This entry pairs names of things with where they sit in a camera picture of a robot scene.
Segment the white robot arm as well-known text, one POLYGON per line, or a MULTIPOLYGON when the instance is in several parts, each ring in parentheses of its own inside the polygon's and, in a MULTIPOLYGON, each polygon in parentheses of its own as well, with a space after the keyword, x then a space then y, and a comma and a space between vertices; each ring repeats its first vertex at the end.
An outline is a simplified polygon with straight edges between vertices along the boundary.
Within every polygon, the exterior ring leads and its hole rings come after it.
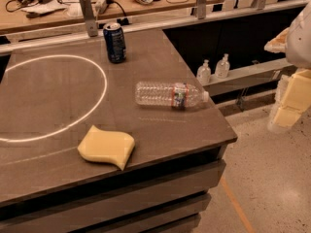
POLYGON ((282 133, 290 130, 311 107, 311 2, 264 49, 283 52, 287 61, 297 68, 278 82, 275 104, 269 115, 268 129, 282 133))

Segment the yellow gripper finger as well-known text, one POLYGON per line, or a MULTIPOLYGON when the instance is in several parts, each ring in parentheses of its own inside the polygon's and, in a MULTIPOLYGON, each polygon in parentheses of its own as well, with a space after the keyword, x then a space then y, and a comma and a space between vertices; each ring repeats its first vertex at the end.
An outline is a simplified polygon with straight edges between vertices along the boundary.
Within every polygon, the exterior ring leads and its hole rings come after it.
POLYGON ((289 32, 288 28, 284 29, 275 38, 268 41, 265 44, 264 49, 266 51, 273 52, 273 53, 284 52, 286 50, 288 32, 289 32))
POLYGON ((311 70, 297 69, 291 76, 283 75, 275 92, 267 128, 271 132, 290 130, 311 107, 311 70))

